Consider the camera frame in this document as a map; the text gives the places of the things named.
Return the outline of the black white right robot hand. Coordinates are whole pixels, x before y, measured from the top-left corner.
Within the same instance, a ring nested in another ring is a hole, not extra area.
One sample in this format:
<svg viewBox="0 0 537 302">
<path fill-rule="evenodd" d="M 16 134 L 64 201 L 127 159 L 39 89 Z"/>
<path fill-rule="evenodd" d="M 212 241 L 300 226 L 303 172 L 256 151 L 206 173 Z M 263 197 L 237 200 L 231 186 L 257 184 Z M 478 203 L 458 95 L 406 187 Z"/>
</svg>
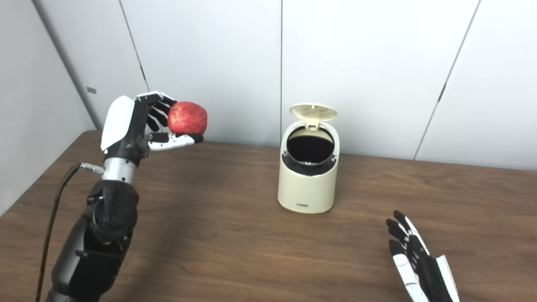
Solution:
<svg viewBox="0 0 537 302">
<path fill-rule="evenodd" d="M 398 210 L 386 220 L 392 260 L 413 302 L 458 302 L 458 289 L 445 255 L 433 257 L 411 220 Z"/>
</svg>

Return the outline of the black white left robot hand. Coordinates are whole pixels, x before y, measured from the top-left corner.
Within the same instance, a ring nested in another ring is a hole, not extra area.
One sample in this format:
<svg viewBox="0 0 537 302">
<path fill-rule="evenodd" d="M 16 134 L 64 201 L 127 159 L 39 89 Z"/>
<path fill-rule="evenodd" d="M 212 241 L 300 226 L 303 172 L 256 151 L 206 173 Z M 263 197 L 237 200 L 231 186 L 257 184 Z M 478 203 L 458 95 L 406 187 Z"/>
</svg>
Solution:
<svg viewBox="0 0 537 302">
<path fill-rule="evenodd" d="M 176 101 L 163 92 L 121 96 L 109 107 L 100 149 L 105 160 L 120 158 L 138 166 L 151 151 L 203 142 L 208 124 L 201 105 Z"/>
</svg>

